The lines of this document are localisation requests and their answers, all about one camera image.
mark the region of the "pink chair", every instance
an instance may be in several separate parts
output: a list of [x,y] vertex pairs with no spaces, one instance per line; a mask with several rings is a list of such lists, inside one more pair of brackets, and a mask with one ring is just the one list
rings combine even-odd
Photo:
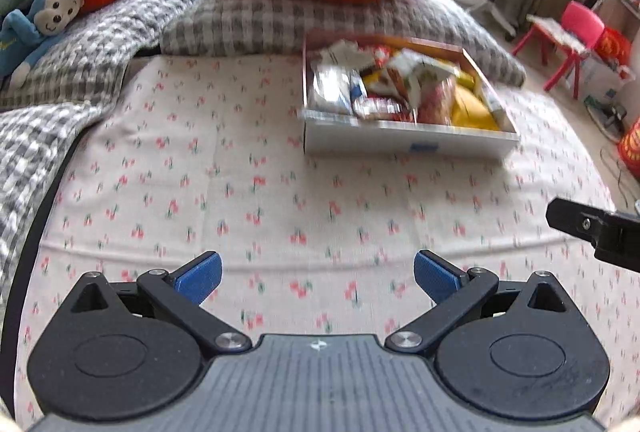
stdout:
[[591,49],[598,43],[604,31],[604,23],[598,15],[578,2],[569,2],[562,13],[560,23],[552,18],[528,17],[532,26],[511,54],[515,56],[535,34],[540,38],[540,54],[543,65],[547,64],[547,43],[554,44],[566,54],[566,59],[555,74],[545,83],[545,92],[564,76],[572,66],[575,67],[574,99],[578,99],[580,81],[580,62],[589,56]]

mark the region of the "yellow package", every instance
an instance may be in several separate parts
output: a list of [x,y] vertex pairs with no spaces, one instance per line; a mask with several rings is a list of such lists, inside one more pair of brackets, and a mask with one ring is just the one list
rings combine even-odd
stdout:
[[449,60],[443,60],[442,58],[438,58],[438,61],[447,63],[447,65],[452,65],[456,68],[456,83],[458,85],[462,85],[472,92],[476,89],[476,80],[474,79],[474,77],[471,76],[471,74],[469,74],[468,72],[462,70],[457,63],[450,62]]
[[458,127],[500,131],[484,103],[474,96],[468,88],[460,85],[456,85],[451,124]]
[[465,72],[464,70],[460,70],[460,74],[456,78],[456,83],[465,88],[468,88],[471,92],[476,89],[476,80],[471,74]]

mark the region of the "snack packet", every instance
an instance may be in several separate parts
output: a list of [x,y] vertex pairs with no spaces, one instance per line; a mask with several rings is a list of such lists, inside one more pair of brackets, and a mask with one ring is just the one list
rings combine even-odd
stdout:
[[475,90],[476,80],[471,76],[471,74],[462,70],[457,63],[451,62],[450,60],[443,60],[441,58],[438,58],[438,61],[456,68],[456,83],[458,85],[468,88],[471,92]]
[[402,94],[396,87],[396,84],[389,78],[388,74],[383,70],[377,70],[362,78],[368,94],[379,96],[390,96],[397,100],[405,101]]
[[398,52],[397,49],[380,44],[374,46],[363,46],[362,49],[368,50],[373,54],[377,68],[384,67],[386,62],[388,62],[389,59]]
[[456,85],[451,123],[458,127],[500,130],[486,105],[461,85]]
[[398,100],[391,97],[364,97],[353,102],[353,113],[370,121],[412,121],[411,113]]
[[335,44],[319,51],[323,65],[337,65],[358,72],[376,65],[373,51],[360,49],[356,42],[338,40]]
[[416,120],[428,125],[451,125],[451,109],[455,100],[456,80],[453,76],[421,87],[420,107]]
[[333,114],[351,115],[351,71],[336,65],[320,63],[314,71],[309,91],[309,108]]
[[353,102],[359,97],[367,97],[367,89],[364,86],[364,82],[360,75],[357,72],[353,72],[351,75],[351,88],[349,91],[351,104],[353,105]]
[[391,81],[412,110],[422,103],[422,88],[434,89],[439,83],[457,74],[453,65],[447,65],[420,52],[403,49],[389,59],[380,81]]

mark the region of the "candy wrapper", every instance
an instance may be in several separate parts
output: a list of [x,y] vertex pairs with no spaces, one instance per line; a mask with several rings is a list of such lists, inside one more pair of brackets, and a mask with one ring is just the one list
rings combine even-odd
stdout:
[[451,125],[455,90],[456,80],[452,76],[439,83],[425,82],[421,89],[417,122],[429,125]]
[[357,43],[347,40],[339,40],[330,47],[321,49],[319,58],[323,65],[336,65],[358,72],[376,65],[373,50],[361,49]]
[[398,52],[397,49],[393,49],[389,46],[364,46],[362,50],[367,50],[373,54],[373,58],[376,63],[376,68],[383,68],[386,65],[386,62]]
[[405,106],[391,97],[361,96],[353,101],[353,113],[369,121],[413,121]]
[[391,57],[382,70],[365,78],[367,92],[404,99],[411,110],[417,110],[423,99],[422,88],[431,90],[458,69],[435,58],[402,49]]
[[322,112],[351,115],[353,71],[340,66],[319,64],[309,91],[309,107]]
[[349,90],[349,98],[351,99],[351,105],[359,97],[367,97],[367,89],[364,86],[362,78],[357,72],[351,75],[351,88]]

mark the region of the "blue gripper pad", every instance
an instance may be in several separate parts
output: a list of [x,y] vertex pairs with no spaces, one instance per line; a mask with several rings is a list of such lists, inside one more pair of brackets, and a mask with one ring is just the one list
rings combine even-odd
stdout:
[[414,258],[415,281],[436,304],[444,302],[462,288],[460,275],[456,273],[465,274],[453,264],[449,264],[431,252],[420,251]]
[[179,274],[175,278],[174,289],[199,306],[220,285],[222,259],[218,253],[209,252],[209,255],[200,255],[187,266],[185,271],[180,268],[174,272]]

